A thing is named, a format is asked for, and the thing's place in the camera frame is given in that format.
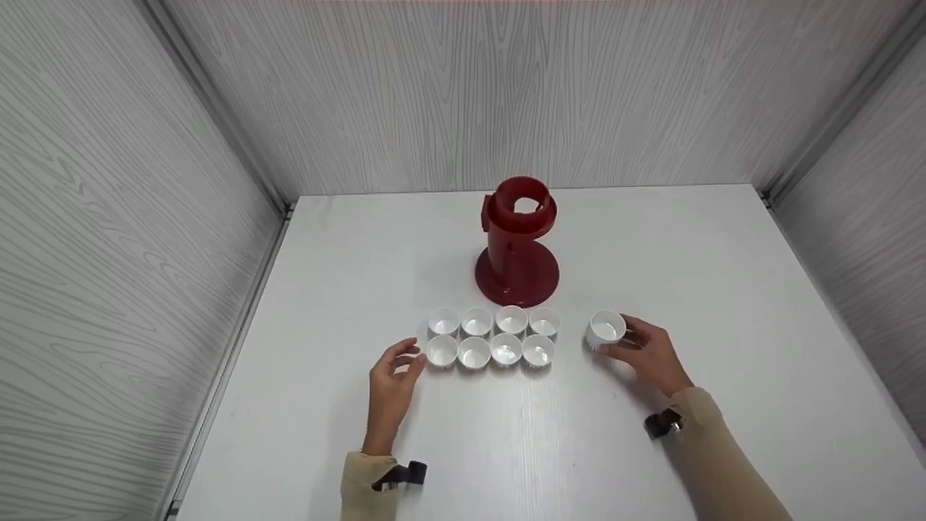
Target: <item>left hand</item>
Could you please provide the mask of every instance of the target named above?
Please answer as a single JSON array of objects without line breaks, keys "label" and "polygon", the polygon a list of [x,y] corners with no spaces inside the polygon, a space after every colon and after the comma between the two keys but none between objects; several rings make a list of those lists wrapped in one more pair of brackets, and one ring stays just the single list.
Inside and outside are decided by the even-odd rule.
[{"label": "left hand", "polygon": [[[391,346],[369,371],[369,414],[367,415],[367,436],[361,451],[369,456],[388,456],[393,452],[393,443],[399,426],[411,405],[415,382],[424,371],[424,356],[415,345],[417,339],[406,338]],[[397,373],[399,367],[408,370]]]}]

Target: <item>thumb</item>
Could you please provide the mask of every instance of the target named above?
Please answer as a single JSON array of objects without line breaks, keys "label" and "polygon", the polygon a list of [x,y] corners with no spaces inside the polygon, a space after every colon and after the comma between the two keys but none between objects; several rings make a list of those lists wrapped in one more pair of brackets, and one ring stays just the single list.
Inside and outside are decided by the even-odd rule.
[{"label": "thumb", "polygon": [[406,376],[402,380],[402,385],[410,389],[414,388],[415,382],[418,381],[418,377],[421,376],[421,373],[424,371],[426,363],[427,360],[425,360],[425,356],[423,354],[418,355],[418,357],[408,365],[408,371],[406,371]]},{"label": "thumb", "polygon": [[621,344],[602,344],[595,352],[599,352],[614,360],[629,363],[633,365],[639,352],[635,349],[627,349]]}]

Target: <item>wrist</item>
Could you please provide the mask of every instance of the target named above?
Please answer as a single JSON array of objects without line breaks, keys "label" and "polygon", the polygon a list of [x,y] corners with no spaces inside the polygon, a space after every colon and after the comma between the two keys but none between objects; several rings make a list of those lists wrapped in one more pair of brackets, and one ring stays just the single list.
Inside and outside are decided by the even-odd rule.
[{"label": "wrist", "polygon": [[367,430],[367,435],[363,438],[363,448],[360,451],[368,456],[391,456],[394,443],[395,433]]},{"label": "wrist", "polygon": [[681,375],[679,378],[671,382],[667,382],[661,390],[662,394],[671,398],[675,393],[682,392],[687,388],[693,388],[694,386],[695,383],[692,382],[692,379],[689,378],[688,375]]}]

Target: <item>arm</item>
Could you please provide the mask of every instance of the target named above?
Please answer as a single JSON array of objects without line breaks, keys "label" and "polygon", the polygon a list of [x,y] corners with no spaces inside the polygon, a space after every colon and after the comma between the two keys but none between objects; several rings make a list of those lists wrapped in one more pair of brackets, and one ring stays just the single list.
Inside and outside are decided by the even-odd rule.
[{"label": "arm", "polygon": [[629,328],[627,335],[617,344],[602,346],[599,352],[628,363],[643,380],[671,398],[671,408],[684,418],[685,426],[669,434],[668,448],[675,453],[681,473],[690,478],[691,492],[709,510],[707,518],[791,519],[736,444],[717,404],[685,373],[669,333],[623,316]]},{"label": "arm", "polygon": [[672,409],[685,427],[669,435],[684,475],[710,511],[710,519],[791,519],[782,502],[746,459],[720,415],[714,399],[702,388],[672,395]]},{"label": "arm", "polygon": [[[398,490],[376,491],[373,483],[396,465],[395,436],[411,405],[425,360],[415,338],[391,346],[369,372],[367,435],[360,452],[349,452],[341,478],[341,521],[394,521]],[[408,366],[405,372],[397,368]]]}]

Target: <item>hand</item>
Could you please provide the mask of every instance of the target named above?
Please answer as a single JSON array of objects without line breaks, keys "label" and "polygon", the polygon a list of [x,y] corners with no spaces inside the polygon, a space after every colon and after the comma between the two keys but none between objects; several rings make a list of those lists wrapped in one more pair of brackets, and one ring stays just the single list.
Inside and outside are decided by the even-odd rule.
[{"label": "hand", "polygon": [[675,354],[669,332],[636,317],[621,316],[627,321],[627,334],[616,344],[601,346],[598,352],[628,363],[643,380],[668,397],[695,386]]},{"label": "hand", "polygon": [[[395,436],[411,405],[415,382],[424,371],[425,359],[416,356],[421,349],[415,345],[415,340],[406,338],[391,346],[369,371],[367,436],[361,449],[364,454],[388,456],[393,452]],[[395,371],[406,365],[407,371]]]}]

